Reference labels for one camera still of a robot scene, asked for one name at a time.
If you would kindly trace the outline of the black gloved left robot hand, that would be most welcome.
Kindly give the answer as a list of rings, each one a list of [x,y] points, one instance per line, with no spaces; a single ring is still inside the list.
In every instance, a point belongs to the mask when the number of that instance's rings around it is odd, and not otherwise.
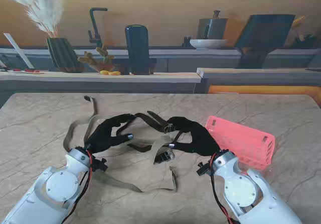
[[[84,142],[84,148],[91,154],[106,151],[110,147],[118,146],[133,139],[133,134],[112,136],[112,128],[120,127],[121,124],[134,120],[132,114],[121,114],[99,124],[87,141]]]

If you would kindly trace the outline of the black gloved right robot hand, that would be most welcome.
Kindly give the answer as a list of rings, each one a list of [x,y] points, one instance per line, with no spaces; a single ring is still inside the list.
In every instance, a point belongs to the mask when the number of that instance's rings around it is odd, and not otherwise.
[[[212,156],[220,150],[219,145],[210,135],[207,129],[198,122],[185,117],[171,117],[169,124],[173,124],[177,131],[190,133],[192,141],[190,143],[172,143],[169,147],[186,153],[197,153],[201,156]]]

